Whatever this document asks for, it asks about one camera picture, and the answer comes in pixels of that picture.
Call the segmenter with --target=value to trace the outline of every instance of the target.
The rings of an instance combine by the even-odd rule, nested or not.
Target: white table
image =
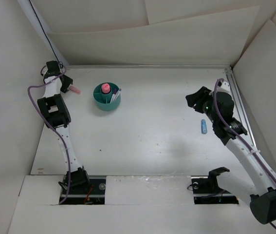
[[[225,166],[248,178],[213,133],[207,116],[189,108],[185,100],[202,86],[213,89],[218,78],[227,78],[224,68],[95,66],[69,69],[67,75],[82,91],[63,98],[72,117],[77,157],[89,175],[205,175]],[[121,104],[112,112],[99,110],[92,96],[105,81],[123,89]],[[235,116],[244,118],[237,109]],[[207,122],[206,135],[201,134],[202,118]],[[31,174],[65,173],[56,136],[44,127]]]

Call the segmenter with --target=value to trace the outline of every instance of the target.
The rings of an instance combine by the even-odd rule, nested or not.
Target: marker
[[[207,134],[207,125],[206,125],[206,120],[204,119],[201,120],[201,130],[202,130],[202,134]]]
[[[117,93],[115,94],[115,97],[114,97],[114,100],[113,101],[115,101],[117,98],[118,98],[118,96],[120,95],[120,92],[122,91],[122,89],[119,89],[118,91],[117,91]]]
[[[112,98],[110,99],[110,103],[112,103],[114,101],[115,95],[116,95],[116,89],[114,89],[114,91],[113,91]]]

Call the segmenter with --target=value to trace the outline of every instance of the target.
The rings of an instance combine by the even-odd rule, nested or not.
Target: pink lid
[[[101,89],[103,93],[108,94],[110,92],[110,85],[107,83],[102,84]]]

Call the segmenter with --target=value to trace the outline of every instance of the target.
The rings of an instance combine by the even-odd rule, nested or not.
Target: pen
[[[117,93],[115,94],[115,97],[114,97],[114,99],[113,99],[113,101],[115,101],[117,98],[118,98],[118,96],[120,95],[120,92],[122,91],[122,89],[119,89],[118,91],[117,91]]]
[[[115,95],[116,95],[116,89],[114,89],[114,91],[113,91],[112,98],[110,99],[110,103],[112,103],[114,101]]]

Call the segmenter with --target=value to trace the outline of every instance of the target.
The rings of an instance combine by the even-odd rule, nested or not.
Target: pink object
[[[104,94],[108,94],[110,92],[110,85],[107,83],[102,84],[101,89]]]
[[[76,94],[81,94],[81,91],[72,85],[69,87],[69,90],[71,90],[72,92],[74,92]]]

